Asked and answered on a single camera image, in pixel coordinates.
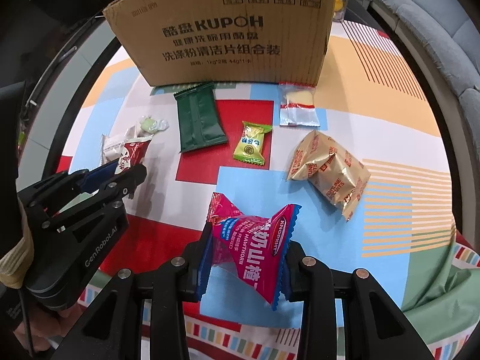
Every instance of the red wrapper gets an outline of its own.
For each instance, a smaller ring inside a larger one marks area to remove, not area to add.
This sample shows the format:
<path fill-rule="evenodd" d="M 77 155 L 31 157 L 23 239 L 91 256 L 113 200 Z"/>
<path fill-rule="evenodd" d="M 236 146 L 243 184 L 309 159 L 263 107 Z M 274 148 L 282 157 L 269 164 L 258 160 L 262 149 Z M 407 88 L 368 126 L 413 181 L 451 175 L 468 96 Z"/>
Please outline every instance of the red wrapper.
<path fill-rule="evenodd" d="M 147 152 L 148 145 L 152 138 L 153 135 L 149 135 L 148 137 L 133 138 L 126 141 L 123 145 L 121 156 L 118 159 L 115 174 L 129 169 L 135 164 L 141 164 L 145 158 L 145 153 Z"/>
<path fill-rule="evenodd" d="M 271 218 L 244 215 L 225 195 L 214 192 L 207 221 L 212 222 L 213 263 L 234 262 L 240 280 L 276 310 L 282 265 L 301 206 L 287 204 Z"/>

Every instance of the finger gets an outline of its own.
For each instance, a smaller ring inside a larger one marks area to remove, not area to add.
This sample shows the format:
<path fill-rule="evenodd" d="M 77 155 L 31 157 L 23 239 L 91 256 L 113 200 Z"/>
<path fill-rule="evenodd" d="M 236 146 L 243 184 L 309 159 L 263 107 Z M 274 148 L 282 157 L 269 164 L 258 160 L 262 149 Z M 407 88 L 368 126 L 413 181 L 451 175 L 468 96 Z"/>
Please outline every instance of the finger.
<path fill-rule="evenodd" d="M 75 325 L 75 322 L 80 318 L 82 315 L 82 309 L 78 303 L 75 303 L 69 309 L 59 311 L 58 314 L 60 315 L 60 335 L 65 337 L 71 327 Z"/>
<path fill-rule="evenodd" d="M 22 346 L 25 349 L 28 349 L 26 335 L 18 332 L 14 332 L 14 333 L 18 341 L 20 341 L 20 344 L 22 344 Z M 32 342 L 33 342 L 33 349 L 35 352 L 43 352 L 44 350 L 48 350 L 50 348 L 50 343 L 42 337 L 37 337 L 36 335 L 33 335 Z"/>
<path fill-rule="evenodd" d="M 59 321 L 45 311 L 38 307 L 32 307 L 29 310 L 29 317 L 32 336 L 37 335 L 38 337 L 48 338 L 60 335 Z M 18 325 L 18 328 L 15 331 L 25 334 L 25 326 L 23 325 L 23 322 Z"/>

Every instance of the black cable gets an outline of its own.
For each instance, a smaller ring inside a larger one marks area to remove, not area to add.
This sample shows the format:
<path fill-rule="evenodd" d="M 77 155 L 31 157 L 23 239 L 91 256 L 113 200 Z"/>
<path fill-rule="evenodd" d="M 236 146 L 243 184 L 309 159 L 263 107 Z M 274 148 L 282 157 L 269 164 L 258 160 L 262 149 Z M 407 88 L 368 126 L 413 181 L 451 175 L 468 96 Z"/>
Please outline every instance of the black cable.
<path fill-rule="evenodd" d="M 23 327 L 25 328 L 25 335 L 27 337 L 27 346 L 30 356 L 34 357 L 35 351 L 33 349 L 32 331 L 30 330 L 30 319 L 28 318 L 28 310 L 25 303 L 25 296 L 23 295 L 23 288 L 18 289 L 18 296 L 20 297 L 20 305 L 23 314 Z"/>

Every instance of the brown cardboard box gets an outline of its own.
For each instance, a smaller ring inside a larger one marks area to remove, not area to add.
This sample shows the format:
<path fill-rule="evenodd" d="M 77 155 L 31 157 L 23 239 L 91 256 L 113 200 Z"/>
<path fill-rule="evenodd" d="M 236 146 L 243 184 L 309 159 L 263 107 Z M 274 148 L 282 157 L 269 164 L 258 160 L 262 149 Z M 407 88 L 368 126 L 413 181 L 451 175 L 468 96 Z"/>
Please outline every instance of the brown cardboard box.
<path fill-rule="evenodd" d="M 334 0 L 117 0 L 104 14 L 151 86 L 316 85 Z"/>

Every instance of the colorful tablecloth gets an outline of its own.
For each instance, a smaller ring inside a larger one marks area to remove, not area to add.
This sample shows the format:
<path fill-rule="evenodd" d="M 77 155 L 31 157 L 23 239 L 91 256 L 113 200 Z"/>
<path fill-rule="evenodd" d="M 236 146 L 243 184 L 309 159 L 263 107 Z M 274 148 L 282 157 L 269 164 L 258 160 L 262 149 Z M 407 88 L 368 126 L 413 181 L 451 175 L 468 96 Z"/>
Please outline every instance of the colorful tablecloth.
<path fill-rule="evenodd" d="M 268 217 L 284 204 L 297 203 L 302 209 L 292 239 L 307 254 L 338 270 L 368 269 L 434 353 L 440 344 L 451 345 L 448 355 L 441 350 L 441 359 L 458 351 L 480 316 L 480 301 L 471 295 L 480 271 L 452 266 L 458 251 L 445 149 L 422 89 L 384 33 L 334 23 L 315 94 L 319 129 L 371 172 L 348 223 L 308 182 L 285 181 L 291 154 L 309 130 L 279 126 L 277 85 L 217 84 L 228 144 L 180 154 L 173 93 L 185 87 L 151 88 L 120 49 L 75 120 L 61 162 L 70 171 L 97 167 L 101 135 L 123 133 L 140 116 L 170 124 L 147 151 L 147 179 L 133 200 L 125 200 L 130 228 L 104 264 L 106 272 L 125 266 L 135 272 L 155 269 L 179 254 L 184 240 L 196 239 L 203 228 L 213 191 L 253 215 Z M 243 120 L 273 124 L 264 167 L 232 158 Z M 208 345 L 240 358 L 291 360 L 301 308 L 283 299 L 272 312 L 251 287 L 213 268 L 200 310 L 192 311 L 196 319 L 187 319 L 189 345 L 199 357 Z M 341 338 L 340 311 L 337 325 Z M 208 356 L 225 358 L 212 353 Z"/>

